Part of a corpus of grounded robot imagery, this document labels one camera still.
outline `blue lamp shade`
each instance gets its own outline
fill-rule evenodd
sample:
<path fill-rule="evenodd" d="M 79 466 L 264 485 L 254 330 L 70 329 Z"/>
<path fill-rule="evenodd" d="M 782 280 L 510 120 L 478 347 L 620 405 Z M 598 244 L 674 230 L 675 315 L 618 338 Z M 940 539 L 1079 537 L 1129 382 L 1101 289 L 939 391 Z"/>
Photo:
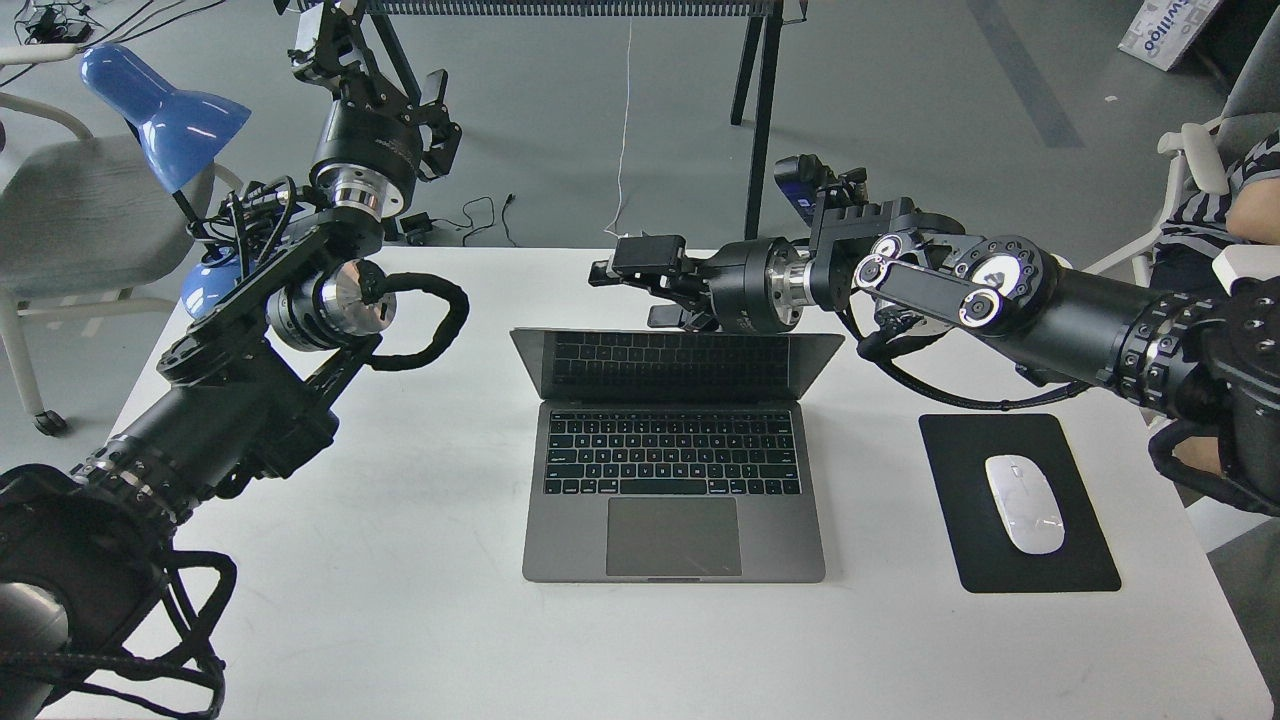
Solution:
<path fill-rule="evenodd" d="M 201 261 L 187 273 L 182 282 L 182 306 L 195 319 L 204 318 L 223 297 L 230 295 L 241 282 L 239 260 L 227 252 L 211 261 Z"/>
<path fill-rule="evenodd" d="M 225 97 L 175 88 L 120 45 L 88 49 L 81 78 L 138 128 L 142 154 L 170 193 L 209 167 L 250 114 Z"/>

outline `trackpad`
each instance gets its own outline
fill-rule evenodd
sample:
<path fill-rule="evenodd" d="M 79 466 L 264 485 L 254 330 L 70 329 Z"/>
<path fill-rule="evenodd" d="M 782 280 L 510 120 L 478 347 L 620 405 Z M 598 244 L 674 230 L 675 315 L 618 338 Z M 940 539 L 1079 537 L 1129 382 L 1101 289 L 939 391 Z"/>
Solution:
<path fill-rule="evenodd" d="M 731 497 L 611 497 L 607 575 L 741 575 Z"/>

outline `computer mouse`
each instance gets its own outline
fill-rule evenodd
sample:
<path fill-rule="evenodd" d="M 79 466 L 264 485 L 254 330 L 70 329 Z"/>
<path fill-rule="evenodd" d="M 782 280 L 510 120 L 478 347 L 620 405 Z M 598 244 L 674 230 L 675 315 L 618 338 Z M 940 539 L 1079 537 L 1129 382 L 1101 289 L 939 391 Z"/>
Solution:
<path fill-rule="evenodd" d="M 1062 514 L 1036 462 L 1021 455 L 993 455 L 986 469 L 996 510 L 1014 547 L 1028 555 L 1047 555 L 1062 547 Z"/>

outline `gray chair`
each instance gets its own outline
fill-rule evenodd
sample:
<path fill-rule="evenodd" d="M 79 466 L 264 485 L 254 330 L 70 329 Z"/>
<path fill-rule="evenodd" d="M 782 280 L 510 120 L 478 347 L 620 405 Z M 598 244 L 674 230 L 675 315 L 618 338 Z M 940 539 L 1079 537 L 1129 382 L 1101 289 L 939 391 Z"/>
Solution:
<path fill-rule="evenodd" d="M 1228 192 L 1224 165 L 1244 158 L 1254 145 L 1280 127 L 1280 9 L 1267 22 L 1222 114 L 1207 123 L 1187 123 L 1180 132 L 1165 133 L 1158 152 L 1171 156 L 1165 202 L 1149 232 L 1084 269 L 1102 273 L 1132 259 L 1134 279 L 1149 284 L 1152 246 L 1160 227 L 1197 188 Z"/>
<path fill-rule="evenodd" d="M 0 65 L 73 54 L 65 46 L 10 47 L 0 51 Z M 63 110 L 13 95 L 0 94 L 0 108 L 56 122 L 74 136 L 36 150 L 0 193 L 0 340 L 24 410 L 42 433 L 60 434 L 67 423 L 41 401 L 23 324 L 169 313 L 174 301 L 132 292 L 172 273 L 192 240 L 131 135 L 93 137 Z M 210 167 L 184 188 L 197 213 L 209 206 L 212 178 Z M 29 302 L 86 295 L 102 300 L 50 307 Z"/>

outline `white table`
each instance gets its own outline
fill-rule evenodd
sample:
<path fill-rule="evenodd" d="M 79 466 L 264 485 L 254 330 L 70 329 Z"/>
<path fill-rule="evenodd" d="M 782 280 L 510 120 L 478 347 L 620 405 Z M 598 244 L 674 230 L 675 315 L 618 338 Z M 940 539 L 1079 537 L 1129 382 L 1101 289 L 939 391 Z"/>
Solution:
<path fill-rule="evenodd" d="M 879 374 L 851 342 L 801 402 L 826 582 L 524 580 L 539 398 L 507 332 L 643 328 L 653 299 L 586 284 L 590 261 L 605 255 L 388 249 L 374 258 L 388 272 L 457 282 L 471 319 L 426 369 L 357 377 L 335 405 L 337 442 L 293 478 L 256 480 L 179 530 L 179 547 L 239 564 L 214 635 L 229 664 L 224 717 L 1271 717 L 1257 665 L 1129 405 L 1091 391 L 1048 410 L 1123 589 L 970 594 L 916 427 L 920 414 L 951 410 Z M 442 315 L 442 302 L 402 295 L 383 351 L 421 347 Z M 184 324 L 170 320 L 122 428 L 166 389 L 151 368 Z M 842 332 L 814 310 L 800 331 Z M 1032 393 L 1009 361 L 952 336 L 904 365 L 986 397 Z M 989 372 L 984 387 L 963 386 L 974 370 Z M 160 626 L 145 625 L 131 647 L 165 650 Z M 204 700 L 169 688 L 147 696 L 186 708 Z M 73 697 L 45 715 L 141 712 Z"/>

